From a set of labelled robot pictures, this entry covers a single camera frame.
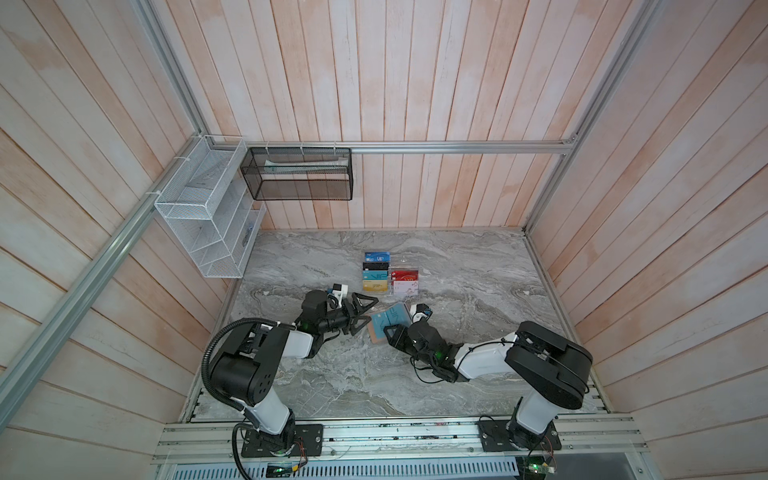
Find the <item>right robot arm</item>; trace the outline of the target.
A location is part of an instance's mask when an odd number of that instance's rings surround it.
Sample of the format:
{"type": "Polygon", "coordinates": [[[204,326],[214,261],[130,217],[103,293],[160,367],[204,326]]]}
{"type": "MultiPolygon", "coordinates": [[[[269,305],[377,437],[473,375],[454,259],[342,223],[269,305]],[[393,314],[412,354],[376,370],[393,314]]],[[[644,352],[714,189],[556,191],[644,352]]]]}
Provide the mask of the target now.
{"type": "Polygon", "coordinates": [[[533,321],[496,340],[451,344],[429,322],[383,328],[390,346],[414,362],[426,364],[439,380],[467,382],[475,378],[516,373],[532,392],[515,407],[505,430],[511,445],[535,449],[554,432],[554,419],[562,410],[583,406],[589,391],[593,357],[584,347],[533,321]]]}

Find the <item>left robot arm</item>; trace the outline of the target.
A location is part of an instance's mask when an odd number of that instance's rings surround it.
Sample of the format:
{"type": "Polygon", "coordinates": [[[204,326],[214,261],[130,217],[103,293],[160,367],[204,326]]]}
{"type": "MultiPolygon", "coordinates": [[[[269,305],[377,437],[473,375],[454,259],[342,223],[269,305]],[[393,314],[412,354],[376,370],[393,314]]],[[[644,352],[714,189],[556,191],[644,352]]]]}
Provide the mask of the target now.
{"type": "Polygon", "coordinates": [[[328,340],[354,336],[370,321],[376,297],[348,293],[336,284],[330,291],[311,290],[293,323],[242,318],[215,333],[202,357],[200,375],[206,391],[241,413],[250,437],[274,451],[295,442],[295,415],[273,389],[284,358],[314,357],[328,340]]]}

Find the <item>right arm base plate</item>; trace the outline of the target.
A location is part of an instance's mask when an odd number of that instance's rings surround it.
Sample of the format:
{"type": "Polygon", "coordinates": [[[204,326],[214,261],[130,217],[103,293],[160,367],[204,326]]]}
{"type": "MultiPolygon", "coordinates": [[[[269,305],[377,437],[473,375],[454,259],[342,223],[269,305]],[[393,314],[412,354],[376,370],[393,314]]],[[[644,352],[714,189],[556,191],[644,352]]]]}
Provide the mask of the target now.
{"type": "Polygon", "coordinates": [[[562,449],[562,442],[553,421],[540,434],[523,428],[513,419],[496,420],[487,415],[481,416],[476,425],[484,452],[562,449]]]}

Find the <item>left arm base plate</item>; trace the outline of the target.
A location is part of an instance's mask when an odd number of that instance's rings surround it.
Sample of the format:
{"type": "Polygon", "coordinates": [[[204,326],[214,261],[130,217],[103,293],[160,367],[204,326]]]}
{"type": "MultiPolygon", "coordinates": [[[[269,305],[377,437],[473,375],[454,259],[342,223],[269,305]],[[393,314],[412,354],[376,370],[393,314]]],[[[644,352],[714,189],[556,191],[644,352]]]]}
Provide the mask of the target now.
{"type": "Polygon", "coordinates": [[[319,456],[323,433],[324,426],[319,423],[289,424],[279,435],[260,432],[248,424],[240,454],[244,458],[277,458],[280,454],[298,457],[301,453],[319,456]]]}

